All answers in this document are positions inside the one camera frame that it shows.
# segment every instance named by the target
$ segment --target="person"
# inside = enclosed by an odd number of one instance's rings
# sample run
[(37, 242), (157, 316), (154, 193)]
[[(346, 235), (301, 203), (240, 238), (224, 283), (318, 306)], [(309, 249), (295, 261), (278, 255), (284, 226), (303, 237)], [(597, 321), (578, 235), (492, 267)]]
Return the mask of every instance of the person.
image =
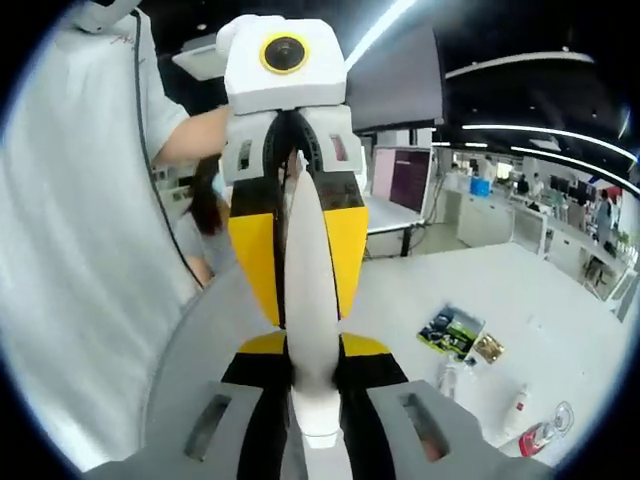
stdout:
[(581, 232), (587, 229), (585, 204), (585, 198), (581, 195), (577, 201), (572, 201), (569, 204), (569, 211), (567, 212), (569, 225)]
[(611, 236), (611, 203), (609, 193), (604, 189), (600, 193), (600, 205), (596, 213), (596, 236), (598, 243), (603, 246)]
[(496, 177), (498, 176), (498, 163), (495, 159), (484, 159), (481, 161), (482, 171), (480, 176), (489, 182), (490, 185), (493, 185)]
[(524, 173), (520, 175), (520, 179), (516, 185), (516, 193), (518, 195), (526, 195), (529, 193), (529, 182), (527, 182), (527, 176)]
[(620, 205), (618, 205), (617, 196), (611, 197), (611, 229), (617, 230), (618, 223), (620, 222)]
[(202, 286), (236, 263), (227, 230), (220, 155), (200, 160), (191, 183), (191, 204), (175, 226), (178, 246)]
[(451, 170), (449, 170), (444, 177), (443, 188), (445, 190), (452, 190), (457, 192), (460, 190), (460, 167), (456, 162), (451, 163)]
[(4, 117), (0, 330), (33, 415), (86, 471), (139, 448), (136, 412), (196, 287), (147, 157), (178, 165), (219, 154), (229, 109), (190, 116), (165, 95), (144, 13), (98, 34), (76, 13), (44, 37)]
[(540, 195), (544, 190), (544, 183), (540, 180), (538, 172), (533, 174), (533, 184), (531, 185), (531, 197), (535, 200), (540, 200)]

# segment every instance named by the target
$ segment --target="white shirt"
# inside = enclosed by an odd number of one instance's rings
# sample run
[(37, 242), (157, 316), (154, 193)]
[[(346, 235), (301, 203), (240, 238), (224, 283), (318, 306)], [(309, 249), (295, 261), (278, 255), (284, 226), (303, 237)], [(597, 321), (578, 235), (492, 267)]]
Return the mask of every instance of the white shirt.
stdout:
[(460, 190), (460, 172), (457, 170), (452, 170), (447, 172), (444, 177), (444, 183), (442, 187), (445, 190), (452, 190), (457, 192)]
[(480, 162), (480, 177), (490, 184), (493, 184), (496, 177), (498, 176), (498, 166), (491, 163), (490, 160), (484, 160)]
[[(81, 470), (142, 444), (158, 358), (194, 283), (170, 242), (141, 153), (136, 21), (59, 31), (0, 145), (0, 330), (19, 388)], [(140, 45), (151, 158), (185, 110), (165, 97), (149, 18)]]
[(544, 183), (542, 183), (542, 180), (538, 179), (537, 181), (534, 180), (533, 181), (533, 185), (531, 186), (531, 196), (532, 197), (537, 197), (542, 193), (542, 190), (544, 189)]

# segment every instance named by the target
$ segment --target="window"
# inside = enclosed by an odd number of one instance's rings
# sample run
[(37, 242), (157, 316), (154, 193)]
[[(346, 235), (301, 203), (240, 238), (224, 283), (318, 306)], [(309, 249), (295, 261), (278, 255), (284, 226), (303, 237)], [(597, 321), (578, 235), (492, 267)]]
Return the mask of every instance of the window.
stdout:
[(510, 163), (498, 162), (497, 177), (508, 179), (509, 175), (511, 174), (511, 170), (513, 170), (513, 165), (511, 165)]

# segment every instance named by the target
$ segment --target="dark hair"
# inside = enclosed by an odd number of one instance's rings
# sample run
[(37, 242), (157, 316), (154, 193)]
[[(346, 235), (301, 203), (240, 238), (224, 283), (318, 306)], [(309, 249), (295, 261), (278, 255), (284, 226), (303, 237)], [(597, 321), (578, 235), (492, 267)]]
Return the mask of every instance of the dark hair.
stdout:
[(218, 196), (211, 183), (220, 171), (220, 155), (203, 158), (198, 163), (191, 180), (191, 205), (185, 211), (191, 212), (198, 230), (203, 235), (214, 235), (222, 228), (222, 218), (218, 209)]

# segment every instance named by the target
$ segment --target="yellow panel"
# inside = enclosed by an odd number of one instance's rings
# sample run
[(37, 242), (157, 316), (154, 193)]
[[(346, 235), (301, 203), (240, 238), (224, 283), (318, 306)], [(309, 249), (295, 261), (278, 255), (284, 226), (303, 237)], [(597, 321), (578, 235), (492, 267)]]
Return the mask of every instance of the yellow panel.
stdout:
[(346, 318), (351, 312), (358, 288), (360, 266), (367, 243), (367, 207), (326, 210), (324, 221), (331, 247), (340, 318)]
[(273, 332), (252, 338), (240, 347), (238, 353), (273, 353), (280, 355), (284, 352), (284, 331)]
[(343, 333), (341, 338), (342, 345), (344, 346), (344, 354), (347, 357), (391, 353), (387, 347), (373, 338), (361, 337), (353, 333)]
[(254, 295), (267, 318), (280, 326), (273, 258), (273, 215), (247, 215), (229, 219), (229, 234)]

